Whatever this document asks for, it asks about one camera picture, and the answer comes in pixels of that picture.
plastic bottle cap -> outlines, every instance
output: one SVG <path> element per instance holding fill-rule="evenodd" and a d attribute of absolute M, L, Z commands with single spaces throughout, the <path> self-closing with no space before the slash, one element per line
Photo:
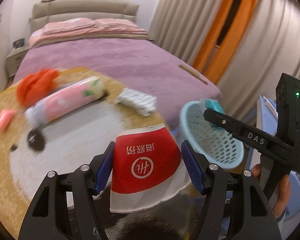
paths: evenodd
<path fill-rule="evenodd" d="M 37 121 L 34 118 L 34 111 L 33 111 L 33 107 L 30 107 L 28 110 L 25 111 L 25 117 L 27 122 L 29 123 L 29 125 L 32 128 L 38 128 L 39 124 L 37 123 Z"/>

orange curtain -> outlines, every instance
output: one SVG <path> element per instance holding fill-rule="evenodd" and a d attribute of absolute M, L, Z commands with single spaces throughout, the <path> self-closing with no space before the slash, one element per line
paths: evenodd
<path fill-rule="evenodd" d="M 218 14 L 216 15 L 216 18 L 210 28 L 210 31 L 208 32 L 207 37 L 204 43 L 202 44 L 201 49 L 199 50 L 199 53 L 193 63 L 193 67 L 199 72 L 203 70 L 204 66 L 207 63 L 212 49 L 216 44 L 217 39 L 222 31 L 223 25 L 226 22 L 232 3 L 233 0 L 223 0 L 220 5 Z"/>
<path fill-rule="evenodd" d="M 215 85 L 218 83 L 248 27 L 257 0 L 242 0 L 234 21 L 222 41 L 218 52 L 204 75 Z"/>

hi logo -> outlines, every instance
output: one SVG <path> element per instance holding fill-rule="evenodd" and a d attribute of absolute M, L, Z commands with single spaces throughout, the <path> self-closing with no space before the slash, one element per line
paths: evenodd
<path fill-rule="evenodd" d="M 248 133 L 248 139 L 257 142 L 259 144 L 264 144 L 266 139 L 261 138 L 261 136 L 254 135 L 252 132 Z"/>
<path fill-rule="evenodd" d="M 153 161 L 148 157 L 141 157 L 134 161 L 131 166 L 133 176 L 138 179 L 148 177 L 153 171 Z"/>

beige curtain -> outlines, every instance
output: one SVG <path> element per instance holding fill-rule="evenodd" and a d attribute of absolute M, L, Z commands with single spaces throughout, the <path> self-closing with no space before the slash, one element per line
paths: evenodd
<path fill-rule="evenodd" d="M 149 34 L 158 46 L 192 65 L 222 0 L 160 0 Z"/>
<path fill-rule="evenodd" d="M 300 79 L 300 5 L 295 0 L 258 0 L 246 33 L 217 86 L 222 106 L 243 120 L 259 95 L 275 100 L 285 72 Z"/>

red and white paper cup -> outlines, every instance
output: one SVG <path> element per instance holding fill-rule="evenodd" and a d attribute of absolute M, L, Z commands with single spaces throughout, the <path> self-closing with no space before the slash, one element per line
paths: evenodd
<path fill-rule="evenodd" d="M 164 124 L 121 132 L 115 143 L 110 211 L 131 213 L 169 200 L 190 184 Z"/>

